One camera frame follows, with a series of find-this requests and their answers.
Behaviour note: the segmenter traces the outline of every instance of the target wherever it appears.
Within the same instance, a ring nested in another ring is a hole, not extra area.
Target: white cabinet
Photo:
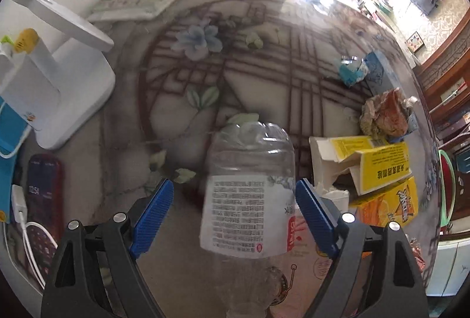
[[[450,273],[447,286],[442,296],[456,295],[465,281],[470,268],[470,240],[459,242],[457,246],[457,255]]]
[[[438,254],[432,269],[431,280],[426,288],[426,294],[431,297],[440,297],[446,289],[449,280],[452,265],[457,254],[458,242],[443,241],[439,242]]]

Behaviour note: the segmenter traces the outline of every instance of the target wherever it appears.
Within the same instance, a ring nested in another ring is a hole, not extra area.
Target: blue gripper pad
[[[173,193],[173,183],[170,180],[165,180],[160,189],[154,193],[152,200],[135,224],[132,232],[132,245],[129,248],[129,252],[135,259],[150,249],[150,245],[152,245],[153,239],[173,202]]]
[[[315,243],[328,257],[335,258],[339,253],[336,224],[307,179],[297,182],[295,197]]]

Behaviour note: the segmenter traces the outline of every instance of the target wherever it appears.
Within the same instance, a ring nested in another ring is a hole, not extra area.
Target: silver bolt
[[[391,230],[400,230],[400,224],[397,222],[391,221],[388,223],[388,226]]]
[[[69,222],[69,229],[70,230],[74,230],[76,228],[78,228],[78,221],[77,220],[73,220],[73,221],[70,221]]]
[[[341,218],[343,219],[344,222],[354,222],[356,219],[352,213],[344,213]]]
[[[113,217],[114,222],[123,222],[126,219],[124,213],[116,213]]]

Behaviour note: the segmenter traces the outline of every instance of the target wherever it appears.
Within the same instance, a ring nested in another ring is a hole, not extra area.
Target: bottle label
[[[293,178],[221,175],[207,181],[201,247],[244,258],[281,255],[293,248]]]

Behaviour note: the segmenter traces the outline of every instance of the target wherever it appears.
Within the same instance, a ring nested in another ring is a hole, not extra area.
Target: white desk lamp
[[[39,40],[29,54],[0,62],[6,63],[0,96],[31,125],[41,147],[57,149],[110,97],[116,77],[102,51],[114,42],[52,0],[13,1],[71,37],[54,54]]]

